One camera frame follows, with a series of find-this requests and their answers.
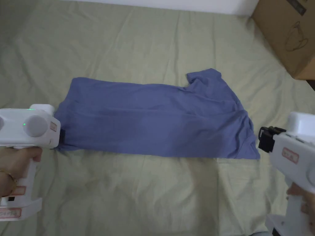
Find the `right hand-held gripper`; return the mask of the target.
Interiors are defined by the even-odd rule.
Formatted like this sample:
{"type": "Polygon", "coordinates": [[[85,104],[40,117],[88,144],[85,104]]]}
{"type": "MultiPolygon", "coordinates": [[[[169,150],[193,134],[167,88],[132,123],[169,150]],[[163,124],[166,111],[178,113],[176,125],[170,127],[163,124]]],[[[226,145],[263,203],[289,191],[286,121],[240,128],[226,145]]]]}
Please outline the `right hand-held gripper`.
{"type": "MultiPolygon", "coordinates": [[[[295,183],[315,192],[315,116],[291,112],[287,129],[261,127],[259,148],[269,154],[270,162],[285,176],[290,187],[295,183]]],[[[302,196],[287,197],[285,215],[269,214],[265,225],[270,236],[311,236],[309,212],[302,196]]]]}

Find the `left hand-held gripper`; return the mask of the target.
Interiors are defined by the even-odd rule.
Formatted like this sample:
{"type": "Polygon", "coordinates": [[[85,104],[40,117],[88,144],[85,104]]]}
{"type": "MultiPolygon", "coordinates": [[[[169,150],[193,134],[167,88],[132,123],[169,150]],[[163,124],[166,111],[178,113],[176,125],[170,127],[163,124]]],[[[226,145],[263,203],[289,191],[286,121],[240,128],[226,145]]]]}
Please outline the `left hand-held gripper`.
{"type": "MultiPolygon", "coordinates": [[[[33,104],[29,109],[0,110],[0,146],[14,149],[41,147],[56,148],[61,141],[59,120],[49,104],[33,104]]],[[[1,199],[1,220],[24,220],[42,209],[42,199],[32,198],[37,164],[30,160],[11,195],[1,199]]]]}

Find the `person's left hand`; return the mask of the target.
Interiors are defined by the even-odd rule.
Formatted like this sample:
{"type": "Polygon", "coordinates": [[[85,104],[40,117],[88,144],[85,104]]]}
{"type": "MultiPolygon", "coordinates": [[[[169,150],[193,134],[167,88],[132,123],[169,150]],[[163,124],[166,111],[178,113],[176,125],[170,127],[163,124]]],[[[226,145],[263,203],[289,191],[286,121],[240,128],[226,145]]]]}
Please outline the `person's left hand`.
{"type": "Polygon", "coordinates": [[[12,184],[13,180],[22,178],[31,160],[40,162],[42,149],[39,147],[28,147],[22,149],[1,148],[0,149],[0,183],[1,186],[12,184]]]}

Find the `person's right hand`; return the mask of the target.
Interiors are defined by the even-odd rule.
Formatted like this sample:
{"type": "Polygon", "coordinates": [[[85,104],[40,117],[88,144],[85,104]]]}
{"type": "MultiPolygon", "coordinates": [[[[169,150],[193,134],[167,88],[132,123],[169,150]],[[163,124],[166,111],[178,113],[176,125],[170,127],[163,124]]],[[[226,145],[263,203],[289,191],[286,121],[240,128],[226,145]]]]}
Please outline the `person's right hand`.
{"type": "Polygon", "coordinates": [[[315,224],[315,194],[308,192],[301,187],[299,187],[297,184],[292,183],[292,185],[287,190],[288,195],[293,196],[302,196],[304,200],[306,201],[306,206],[309,211],[309,223],[311,226],[314,226],[315,224]]]}

